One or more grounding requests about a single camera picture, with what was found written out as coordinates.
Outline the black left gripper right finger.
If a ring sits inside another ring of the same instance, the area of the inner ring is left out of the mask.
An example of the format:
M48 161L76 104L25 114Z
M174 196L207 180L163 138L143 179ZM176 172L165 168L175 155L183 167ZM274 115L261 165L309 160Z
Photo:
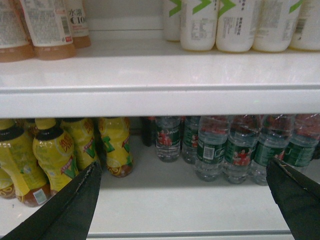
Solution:
M275 203L296 240L320 238L320 184L273 158L266 180Z

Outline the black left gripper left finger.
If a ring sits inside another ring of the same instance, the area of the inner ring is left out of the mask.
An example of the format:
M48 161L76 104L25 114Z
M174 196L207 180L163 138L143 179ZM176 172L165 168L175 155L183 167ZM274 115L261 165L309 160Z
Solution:
M102 168L94 161L3 240L85 240L95 213Z

